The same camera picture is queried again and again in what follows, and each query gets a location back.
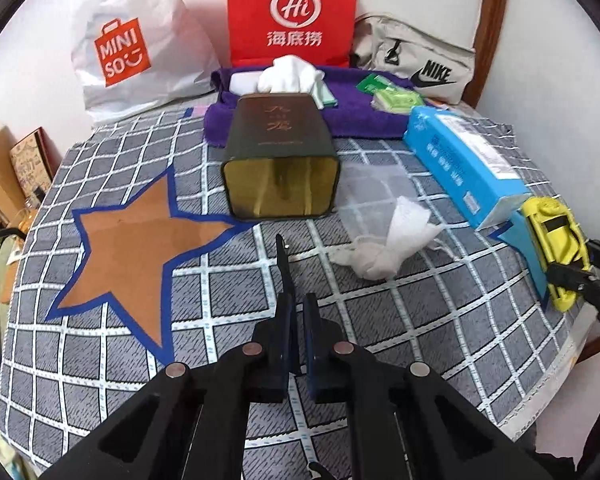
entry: purple towel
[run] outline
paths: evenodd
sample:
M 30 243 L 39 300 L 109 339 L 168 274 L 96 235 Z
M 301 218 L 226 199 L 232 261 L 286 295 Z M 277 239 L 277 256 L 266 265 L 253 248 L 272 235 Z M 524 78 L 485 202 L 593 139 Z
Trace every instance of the purple towel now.
M 409 118 L 404 115 L 388 114 L 371 106 L 371 95 L 356 88 L 366 76 L 379 73 L 403 88 L 413 89 L 411 81 L 387 72 L 370 72 L 358 68 L 318 67 L 324 72 L 324 82 L 338 100 L 335 108 L 321 110 L 333 137 L 358 137 L 363 139 L 401 139 L 407 129 Z M 211 105 L 205 114 L 205 139 L 212 146 L 223 147 L 229 136 L 229 127 L 234 116 L 238 96 L 229 92 L 229 82 L 236 72 L 263 70 L 253 66 L 243 68 L 221 68 L 211 75 L 218 90 L 218 102 Z

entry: brown wooden trim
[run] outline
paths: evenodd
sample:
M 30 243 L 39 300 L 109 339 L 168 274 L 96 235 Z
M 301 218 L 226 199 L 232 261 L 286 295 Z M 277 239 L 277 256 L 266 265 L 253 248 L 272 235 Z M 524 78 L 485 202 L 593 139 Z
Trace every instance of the brown wooden trim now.
M 586 361 L 590 357 L 593 357 L 594 355 L 597 355 L 599 353 L 600 353 L 600 336 L 595 338 L 590 343 L 587 343 L 586 345 L 584 345 L 584 348 L 582 349 L 582 353 L 580 354 L 580 357 L 578 357 L 578 362 L 581 363 L 583 361 Z
M 507 0 L 482 0 L 480 22 L 475 33 L 475 73 L 474 79 L 464 89 L 462 100 L 473 108 L 476 107 L 482 89 L 487 82 L 493 56 L 496 53 L 502 20 L 507 8 Z

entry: screw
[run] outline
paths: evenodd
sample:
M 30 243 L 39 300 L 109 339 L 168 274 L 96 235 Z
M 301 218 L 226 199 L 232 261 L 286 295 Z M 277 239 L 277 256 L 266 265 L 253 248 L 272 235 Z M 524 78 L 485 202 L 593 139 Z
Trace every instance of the screw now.
M 177 377 L 182 377 L 184 372 L 187 371 L 187 367 L 182 363 L 171 363 L 169 366 L 167 366 L 165 371 L 167 373 L 167 377 L 175 379 Z
M 338 341 L 335 345 L 333 345 L 333 351 L 336 354 L 347 355 L 352 353 L 354 350 L 354 346 L 349 341 Z
M 242 347 L 242 353 L 245 355 L 253 356 L 258 355 L 260 352 L 262 352 L 262 345 L 253 341 Z
M 416 377 L 426 377 L 431 370 L 428 365 L 421 362 L 415 362 L 409 367 L 409 371 Z

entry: nike swoosh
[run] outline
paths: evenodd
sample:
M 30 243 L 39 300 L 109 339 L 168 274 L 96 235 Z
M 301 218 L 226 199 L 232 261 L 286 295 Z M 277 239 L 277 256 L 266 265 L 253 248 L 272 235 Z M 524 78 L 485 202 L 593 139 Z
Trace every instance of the nike swoosh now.
M 422 69 L 418 70 L 409 78 L 411 79 L 413 85 L 417 86 L 418 88 L 428 88 L 430 86 L 451 85 L 453 83 L 457 83 L 457 81 L 423 81 L 420 79 L 420 72 L 422 72 Z

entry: blue star border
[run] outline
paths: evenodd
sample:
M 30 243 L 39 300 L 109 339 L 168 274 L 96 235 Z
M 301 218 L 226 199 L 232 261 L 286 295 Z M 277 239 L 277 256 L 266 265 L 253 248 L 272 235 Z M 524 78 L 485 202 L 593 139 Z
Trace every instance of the blue star border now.
M 75 282 L 80 278 L 82 270 L 84 269 L 89 256 L 91 255 L 91 245 L 89 243 L 89 237 L 84 225 L 82 224 L 81 217 L 83 215 L 97 212 L 97 211 L 120 211 L 129 207 L 133 202 L 140 198 L 144 192 L 149 189 L 153 184 L 158 182 L 164 176 L 167 176 L 167 197 L 169 203 L 170 218 L 185 218 L 195 222 L 225 222 L 233 225 L 233 227 L 224 231 L 218 238 L 215 238 L 208 244 L 202 247 L 186 251 L 179 254 L 166 262 L 162 268 L 162 280 L 160 285 L 160 334 L 162 337 L 162 346 L 158 346 L 142 329 L 141 326 L 136 323 L 135 319 L 129 314 L 122 304 L 116 299 L 112 292 L 107 292 L 103 295 L 93 298 L 86 303 L 58 308 L 58 305 L 62 302 L 64 297 L 69 293 Z M 241 222 L 229 215 L 224 214 L 207 214 L 199 215 L 193 213 L 187 213 L 178 209 L 178 203 L 176 200 L 176 182 L 175 182 L 175 170 L 173 164 L 170 164 L 163 172 L 156 176 L 151 182 L 146 184 L 140 191 L 138 191 L 131 200 L 121 205 L 111 205 L 84 209 L 72 210 L 74 216 L 75 226 L 80 234 L 80 241 L 84 246 L 84 256 L 80 262 L 80 266 L 72 274 L 67 284 L 62 288 L 60 293 L 53 300 L 51 307 L 49 308 L 48 314 L 46 314 L 45 320 L 51 320 L 62 316 L 70 316 L 72 314 L 82 314 L 96 307 L 102 306 L 104 303 L 109 303 L 109 306 L 118 315 L 122 323 L 131 331 L 132 335 L 149 351 L 151 352 L 163 365 L 167 365 L 174 361 L 173 351 L 173 337 L 171 334 L 171 284 L 172 284 L 172 273 L 180 264 L 191 260 L 201 254 L 209 253 L 217 248 L 220 248 L 227 243 L 235 235 L 241 232 L 251 229 L 256 222 Z

